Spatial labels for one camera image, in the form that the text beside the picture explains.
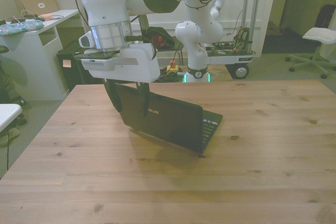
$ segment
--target black laptop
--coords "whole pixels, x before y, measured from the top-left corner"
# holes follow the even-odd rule
[[[121,84],[116,87],[124,124],[198,153],[203,153],[223,118],[199,105],[152,92],[147,116],[143,117],[137,89]]]

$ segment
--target laptop lid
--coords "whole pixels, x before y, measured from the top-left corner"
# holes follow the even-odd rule
[[[201,106],[150,92],[148,114],[143,117],[137,89],[116,84],[125,125],[168,142],[203,153]]]

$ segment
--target cushion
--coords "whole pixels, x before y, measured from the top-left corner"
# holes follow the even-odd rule
[[[5,37],[13,34],[23,33],[25,31],[36,31],[44,27],[41,20],[30,20],[20,23],[12,23],[0,26],[0,36]]]

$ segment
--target small robot arm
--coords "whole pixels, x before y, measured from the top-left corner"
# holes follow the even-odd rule
[[[182,0],[82,0],[90,31],[79,39],[87,50],[85,69],[96,78],[154,82],[160,69],[151,43],[127,41],[130,14],[171,13]],[[187,79],[207,81],[207,52],[199,44],[218,42],[223,28],[216,21],[224,0],[184,0],[190,21],[179,23],[175,35],[188,53]]]

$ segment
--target laptop keyboard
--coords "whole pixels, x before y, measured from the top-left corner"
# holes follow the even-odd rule
[[[203,144],[206,145],[217,129],[218,123],[203,119]]]

